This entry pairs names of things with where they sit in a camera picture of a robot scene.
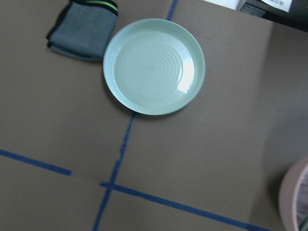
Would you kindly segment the pink bowl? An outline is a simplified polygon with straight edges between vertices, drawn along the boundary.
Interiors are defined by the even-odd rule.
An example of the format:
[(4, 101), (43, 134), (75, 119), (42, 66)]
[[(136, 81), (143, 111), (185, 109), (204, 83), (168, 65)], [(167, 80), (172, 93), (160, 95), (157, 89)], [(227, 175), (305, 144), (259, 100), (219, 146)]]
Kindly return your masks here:
[(286, 172), (279, 190), (279, 213), (286, 231), (298, 231), (297, 200), (308, 171), (308, 157), (294, 163)]

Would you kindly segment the clear ice cubes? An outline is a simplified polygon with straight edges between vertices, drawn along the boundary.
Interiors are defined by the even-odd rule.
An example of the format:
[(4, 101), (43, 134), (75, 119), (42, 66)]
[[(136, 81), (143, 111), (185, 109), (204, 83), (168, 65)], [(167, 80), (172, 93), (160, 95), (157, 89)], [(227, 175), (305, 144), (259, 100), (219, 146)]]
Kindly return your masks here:
[(308, 171), (305, 172), (298, 191), (296, 218), (300, 231), (308, 229)]

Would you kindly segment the light green plate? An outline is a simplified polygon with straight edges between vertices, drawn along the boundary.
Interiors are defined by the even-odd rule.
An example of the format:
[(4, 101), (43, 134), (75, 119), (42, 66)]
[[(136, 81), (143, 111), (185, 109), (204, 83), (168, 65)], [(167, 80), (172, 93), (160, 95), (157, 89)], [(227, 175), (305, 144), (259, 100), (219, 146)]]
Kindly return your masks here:
[(119, 30), (103, 58), (108, 89), (125, 107), (162, 116), (188, 105), (205, 79), (205, 57), (182, 26), (150, 18)]

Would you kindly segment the black computer box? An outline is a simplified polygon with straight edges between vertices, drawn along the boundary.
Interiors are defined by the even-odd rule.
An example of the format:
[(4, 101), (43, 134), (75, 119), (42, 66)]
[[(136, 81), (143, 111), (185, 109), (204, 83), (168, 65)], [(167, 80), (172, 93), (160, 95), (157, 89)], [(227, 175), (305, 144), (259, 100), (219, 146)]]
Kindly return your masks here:
[(280, 2), (280, 0), (241, 0), (236, 10), (307, 32), (308, 2), (293, 0), (288, 12), (277, 8)]

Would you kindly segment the folded grey cloth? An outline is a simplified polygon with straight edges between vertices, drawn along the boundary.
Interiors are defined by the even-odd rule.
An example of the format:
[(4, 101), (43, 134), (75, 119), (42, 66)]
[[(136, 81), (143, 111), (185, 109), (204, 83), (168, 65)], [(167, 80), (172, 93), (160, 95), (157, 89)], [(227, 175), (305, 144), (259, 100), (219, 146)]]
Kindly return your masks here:
[(46, 38), (47, 47), (86, 61), (101, 61), (118, 19), (112, 0), (70, 0)]

